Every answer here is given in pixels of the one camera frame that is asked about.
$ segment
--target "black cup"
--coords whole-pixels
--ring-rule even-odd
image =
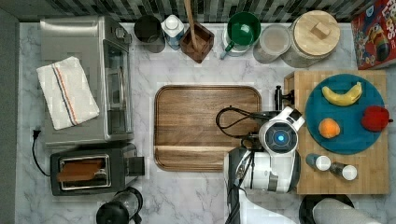
[[[134,34],[150,52],[159,53],[165,48],[161,22],[153,16],[139,18],[134,24]]]

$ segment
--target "cereal box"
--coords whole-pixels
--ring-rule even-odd
[[[352,21],[359,69],[396,62],[396,0],[377,0]]]

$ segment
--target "pepper shaker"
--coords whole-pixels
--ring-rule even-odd
[[[174,50],[178,50],[180,48],[179,40],[184,35],[183,22],[178,17],[170,15],[161,23],[161,26],[169,46]]]
[[[337,161],[330,166],[330,172],[343,177],[345,180],[354,180],[358,176],[358,170],[355,166]]]

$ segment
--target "green mug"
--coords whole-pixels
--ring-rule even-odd
[[[239,12],[233,15],[227,23],[227,35],[231,41],[220,58],[223,60],[234,46],[251,47],[262,32],[262,25],[259,19],[251,13]]]

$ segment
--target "banana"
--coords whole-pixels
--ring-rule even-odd
[[[356,83],[347,93],[345,94],[337,94],[330,90],[329,87],[324,86],[322,88],[322,93],[326,100],[328,100],[333,105],[347,106],[353,105],[356,101],[361,98],[361,83]]]

